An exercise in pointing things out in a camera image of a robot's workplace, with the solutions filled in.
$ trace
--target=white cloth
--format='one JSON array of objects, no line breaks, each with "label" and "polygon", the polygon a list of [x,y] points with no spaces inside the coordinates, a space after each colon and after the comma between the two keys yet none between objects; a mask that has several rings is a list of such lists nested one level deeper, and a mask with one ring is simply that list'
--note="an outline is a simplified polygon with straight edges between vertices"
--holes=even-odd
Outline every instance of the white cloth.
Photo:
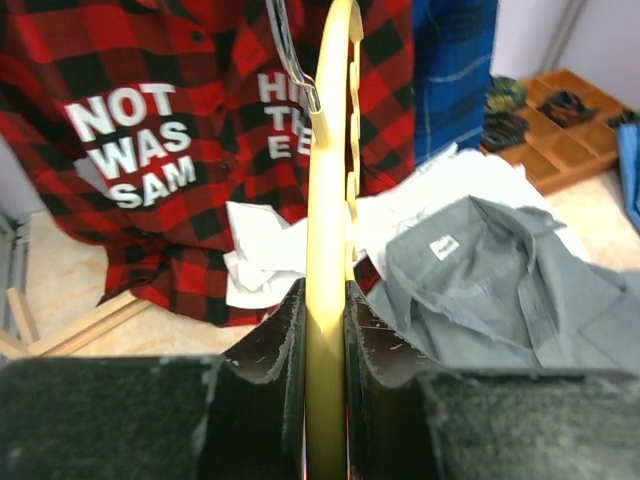
[{"label": "white cloth", "polygon": [[[550,205],[525,178],[524,169],[477,150],[458,152],[455,144],[420,165],[405,181],[374,197],[359,198],[355,232],[360,259],[366,255],[386,278],[387,244],[424,218],[461,198],[473,195],[510,207]],[[224,255],[229,270],[227,304],[239,308],[277,305],[293,282],[305,275],[307,219],[294,225],[270,206],[228,202],[236,249]],[[569,251],[589,260],[579,236],[557,231]]]}]

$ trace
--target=shirt sleeve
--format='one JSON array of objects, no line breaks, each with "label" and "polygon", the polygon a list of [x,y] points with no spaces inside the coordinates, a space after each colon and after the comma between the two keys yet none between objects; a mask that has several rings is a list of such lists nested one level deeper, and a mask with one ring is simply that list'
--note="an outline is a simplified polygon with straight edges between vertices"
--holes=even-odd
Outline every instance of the shirt sleeve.
[{"label": "shirt sleeve", "polygon": [[58,227],[75,240],[106,248],[105,299],[144,281],[134,265],[155,266],[156,242],[137,229],[114,200],[78,175],[74,162],[86,154],[73,127],[62,114],[56,118],[30,65],[3,46],[0,43],[0,135]]}]

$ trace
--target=wooden tray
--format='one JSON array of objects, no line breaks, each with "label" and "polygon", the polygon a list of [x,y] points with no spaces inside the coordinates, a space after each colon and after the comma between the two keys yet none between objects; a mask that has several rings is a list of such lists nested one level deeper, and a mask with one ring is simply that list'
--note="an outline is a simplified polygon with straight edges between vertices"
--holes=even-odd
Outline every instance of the wooden tray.
[{"label": "wooden tray", "polygon": [[[618,162],[616,132],[607,120],[628,108],[570,70],[557,70],[525,81],[527,105],[516,113],[529,121],[525,143],[494,152],[511,165],[523,164],[527,178],[543,195],[613,168]],[[554,92],[580,95],[593,120],[563,129],[537,108]]]}]

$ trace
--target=small object in tray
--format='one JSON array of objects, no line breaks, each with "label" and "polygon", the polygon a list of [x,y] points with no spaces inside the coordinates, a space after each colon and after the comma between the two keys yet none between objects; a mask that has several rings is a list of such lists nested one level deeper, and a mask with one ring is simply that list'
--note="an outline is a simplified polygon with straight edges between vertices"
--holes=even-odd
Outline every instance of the small object in tray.
[{"label": "small object in tray", "polygon": [[562,128],[591,120],[599,111],[597,108],[588,108],[579,95],[568,90],[551,95],[539,110]]},{"label": "small object in tray", "polygon": [[621,125],[626,125],[628,123],[640,123],[640,110],[634,111],[625,109],[620,115],[616,115],[615,117],[607,120],[607,125],[609,125],[611,128],[618,128]]},{"label": "small object in tray", "polygon": [[518,110],[527,100],[527,87],[513,78],[492,77],[487,91],[487,109],[490,112]]},{"label": "small object in tray", "polygon": [[488,113],[484,122],[482,146],[488,152],[497,152],[524,142],[529,122],[511,112]]}]

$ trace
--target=wooden stick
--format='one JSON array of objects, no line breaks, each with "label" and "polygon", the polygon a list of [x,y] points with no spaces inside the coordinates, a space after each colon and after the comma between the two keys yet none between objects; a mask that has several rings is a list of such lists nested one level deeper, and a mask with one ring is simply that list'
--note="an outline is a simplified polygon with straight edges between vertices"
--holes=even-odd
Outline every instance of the wooden stick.
[{"label": "wooden stick", "polygon": [[20,358],[29,355],[28,345],[0,330],[0,353],[8,358]]},{"label": "wooden stick", "polygon": [[134,297],[130,291],[123,292],[116,298],[98,306],[68,327],[63,328],[59,332],[56,332],[47,338],[43,338],[42,340],[32,343],[29,345],[29,353],[31,355],[42,355],[49,350],[53,350],[136,300],[136,297]]},{"label": "wooden stick", "polygon": [[95,324],[87,330],[84,330],[83,332],[79,333],[63,344],[45,352],[43,355],[70,355],[71,353],[80,350],[85,345],[101,337],[105,333],[113,330],[118,325],[124,323],[134,315],[140,313],[150,305],[150,302],[138,299],[135,302],[130,303],[126,307],[121,308],[117,312],[114,312],[113,314],[104,318],[101,322]]},{"label": "wooden stick", "polygon": [[7,299],[13,312],[13,318],[18,325],[20,337],[26,343],[33,343],[39,339],[38,327],[24,294],[15,287],[7,290]]}]

